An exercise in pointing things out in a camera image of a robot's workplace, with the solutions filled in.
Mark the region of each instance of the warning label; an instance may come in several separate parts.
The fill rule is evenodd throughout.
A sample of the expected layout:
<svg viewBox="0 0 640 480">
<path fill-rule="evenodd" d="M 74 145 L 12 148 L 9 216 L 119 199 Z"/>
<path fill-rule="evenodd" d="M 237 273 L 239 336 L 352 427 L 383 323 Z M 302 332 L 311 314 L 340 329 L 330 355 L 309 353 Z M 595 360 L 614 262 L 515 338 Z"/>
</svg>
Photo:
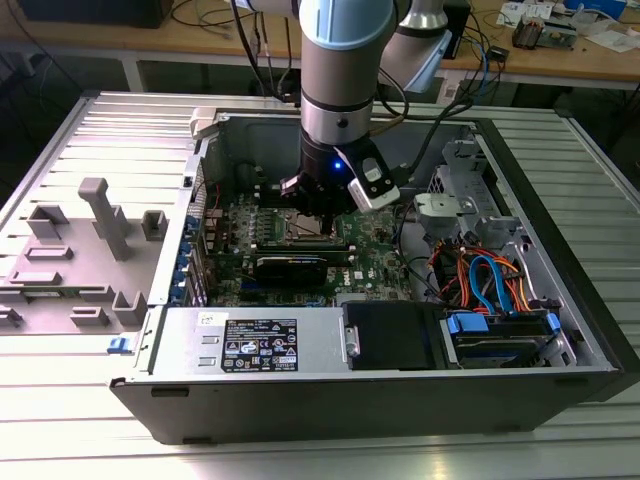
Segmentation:
<svg viewBox="0 0 640 480">
<path fill-rule="evenodd" d="M 298 370 L 296 320 L 227 320 L 222 370 L 227 373 Z"/>
</svg>

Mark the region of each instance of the blue cable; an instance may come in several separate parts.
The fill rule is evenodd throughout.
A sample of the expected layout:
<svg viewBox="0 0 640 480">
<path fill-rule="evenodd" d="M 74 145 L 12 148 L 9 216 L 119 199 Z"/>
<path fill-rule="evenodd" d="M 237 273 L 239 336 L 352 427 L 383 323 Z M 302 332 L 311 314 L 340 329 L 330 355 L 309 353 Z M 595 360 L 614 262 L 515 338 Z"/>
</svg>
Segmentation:
<svg viewBox="0 0 640 480">
<path fill-rule="evenodd" d="M 485 52 L 484 48 L 482 48 L 482 45 L 480 45 L 480 43 L 473 38 L 465 38 L 465 40 L 475 45 L 482 54 L 482 65 L 484 67 L 484 73 L 482 75 L 482 80 L 480 81 L 480 88 L 478 89 L 477 95 L 478 97 L 482 97 L 484 95 L 484 87 L 487 83 L 487 77 L 489 76 L 489 61 L 487 60 L 487 52 Z"/>
<path fill-rule="evenodd" d="M 483 260 L 489 264 L 489 267 L 491 267 L 491 271 L 493 272 L 493 276 L 496 280 L 496 291 L 498 292 L 498 300 L 500 300 L 500 306 L 502 307 L 502 310 L 505 312 L 513 312 L 511 299 L 504 289 L 504 281 L 502 280 L 502 272 L 500 271 L 500 267 L 496 262 L 493 261 L 493 259 L 487 257 L 486 255 L 478 255 L 473 259 L 471 265 L 469 266 L 469 283 L 471 284 L 471 291 L 476 296 L 476 298 L 480 300 L 480 302 L 485 307 L 487 307 L 489 313 L 491 315 L 495 315 L 496 309 L 493 307 L 491 302 L 482 295 L 482 292 L 478 288 L 476 269 L 478 268 L 478 264 Z"/>
</svg>

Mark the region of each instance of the wooden desk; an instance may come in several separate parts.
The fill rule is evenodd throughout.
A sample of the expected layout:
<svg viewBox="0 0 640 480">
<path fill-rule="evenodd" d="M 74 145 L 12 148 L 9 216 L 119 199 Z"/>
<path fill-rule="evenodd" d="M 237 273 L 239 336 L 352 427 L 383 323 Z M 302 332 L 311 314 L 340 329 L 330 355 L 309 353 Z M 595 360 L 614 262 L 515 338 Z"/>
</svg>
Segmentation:
<svg viewBox="0 0 640 480">
<path fill-rule="evenodd" d="M 615 53 L 594 43 L 579 38 L 573 51 L 516 49 L 511 46 L 512 29 L 496 28 L 497 13 L 483 18 L 491 10 L 497 10 L 501 0 L 472 0 L 481 30 L 495 45 L 510 50 L 504 82 L 539 83 L 592 88 L 633 89 L 640 81 L 640 49 L 626 53 Z M 222 0 L 201 0 L 202 10 L 225 8 Z M 200 28 L 181 25 L 170 18 L 156 30 L 118 26 L 79 25 L 63 23 L 28 22 L 22 12 L 14 7 L 23 25 L 49 52 L 61 55 L 115 58 L 122 62 L 132 91 L 144 90 L 144 82 L 138 62 L 144 60 L 171 61 L 204 64 L 247 65 L 244 50 L 234 29 L 228 30 L 231 39 L 213 35 Z M 179 12 L 179 18 L 195 22 L 194 9 L 187 5 Z M 230 13 L 222 12 L 209 17 L 209 21 L 231 19 Z M 625 12 L 623 21 L 640 22 L 640 13 Z M 246 31 L 252 19 L 243 20 Z M 274 65 L 283 67 L 287 63 L 284 20 L 266 16 L 269 47 Z M 300 28 L 290 22 L 294 66 L 299 66 Z M 33 45 L 20 31 L 9 15 L 4 1 L 0 2 L 0 50 L 36 53 Z M 262 57 L 260 64 L 265 65 Z M 445 77 L 443 91 L 456 85 L 478 67 L 471 44 L 463 42 L 454 60 L 444 60 L 438 76 Z"/>
</svg>

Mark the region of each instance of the black plastic cover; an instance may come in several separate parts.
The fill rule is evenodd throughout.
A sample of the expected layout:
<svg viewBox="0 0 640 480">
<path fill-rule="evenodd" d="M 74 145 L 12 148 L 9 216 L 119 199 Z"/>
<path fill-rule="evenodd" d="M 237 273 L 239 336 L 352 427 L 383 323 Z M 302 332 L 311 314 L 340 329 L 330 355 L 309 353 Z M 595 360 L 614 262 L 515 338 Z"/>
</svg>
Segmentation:
<svg viewBox="0 0 640 480">
<path fill-rule="evenodd" d="M 418 302 L 347 302 L 345 327 L 357 329 L 360 354 L 352 370 L 430 370 L 445 367 L 442 336 L 434 328 L 444 318 L 437 305 Z"/>
</svg>

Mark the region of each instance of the electronics board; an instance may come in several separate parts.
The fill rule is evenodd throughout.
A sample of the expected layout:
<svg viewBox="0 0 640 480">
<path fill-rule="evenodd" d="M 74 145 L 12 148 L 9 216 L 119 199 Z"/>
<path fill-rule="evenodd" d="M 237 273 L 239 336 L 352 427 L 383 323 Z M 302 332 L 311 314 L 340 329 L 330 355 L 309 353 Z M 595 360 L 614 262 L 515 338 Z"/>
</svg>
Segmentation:
<svg viewBox="0 0 640 480">
<path fill-rule="evenodd" d="M 210 306 L 339 306 L 411 300 L 392 208 L 343 215 L 331 234 L 297 210 L 240 195 L 207 211 Z"/>
</svg>

